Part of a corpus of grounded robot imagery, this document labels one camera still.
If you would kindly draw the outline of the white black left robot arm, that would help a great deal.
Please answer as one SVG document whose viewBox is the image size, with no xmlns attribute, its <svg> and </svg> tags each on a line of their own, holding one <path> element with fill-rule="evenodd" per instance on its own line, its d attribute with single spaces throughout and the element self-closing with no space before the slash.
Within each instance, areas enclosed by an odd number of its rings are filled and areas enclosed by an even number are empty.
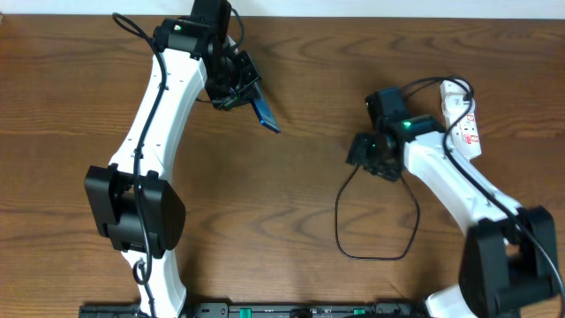
<svg viewBox="0 0 565 318">
<path fill-rule="evenodd" d="M 114 22 L 144 40 L 153 54 L 147 90 L 132 126 L 105 166 L 85 177 L 99 234 L 126 259 L 139 288 L 133 305 L 84 305 L 82 317 L 182 317 L 187 290 L 176 246 L 185 205 L 172 185 L 177 147 L 200 94 L 217 110 L 249 104 L 261 125 L 278 132 L 260 89 L 260 73 L 241 41 L 229 37 L 237 11 L 228 0 L 196 0 L 186 16 L 165 19 L 148 34 L 114 13 Z"/>
</svg>

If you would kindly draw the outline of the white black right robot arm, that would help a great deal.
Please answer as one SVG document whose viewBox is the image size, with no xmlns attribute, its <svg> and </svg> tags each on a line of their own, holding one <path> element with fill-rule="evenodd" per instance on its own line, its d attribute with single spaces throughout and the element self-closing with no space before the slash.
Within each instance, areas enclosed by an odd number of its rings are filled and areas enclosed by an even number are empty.
<svg viewBox="0 0 565 318">
<path fill-rule="evenodd" d="M 413 116 L 398 87 L 365 99 L 374 132 L 358 134 L 346 162 L 390 182 L 408 171 L 422 181 L 465 236 L 455 285 L 427 296 L 427 317 L 517 317 L 522 308 L 563 297 L 553 216 L 525 208 L 470 162 L 478 155 L 471 88 L 441 84 L 441 124 Z"/>
</svg>

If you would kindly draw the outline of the blue Samsung smartphone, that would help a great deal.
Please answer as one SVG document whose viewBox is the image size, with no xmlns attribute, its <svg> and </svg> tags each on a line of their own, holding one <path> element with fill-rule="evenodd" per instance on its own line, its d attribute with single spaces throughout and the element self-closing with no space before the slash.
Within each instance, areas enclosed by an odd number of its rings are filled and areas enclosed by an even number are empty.
<svg viewBox="0 0 565 318">
<path fill-rule="evenodd" d="M 259 83 L 255 82 L 253 88 L 255 96 L 252 98 L 252 107 L 260 124 L 274 133 L 280 133 L 281 128 L 260 89 Z"/>
</svg>

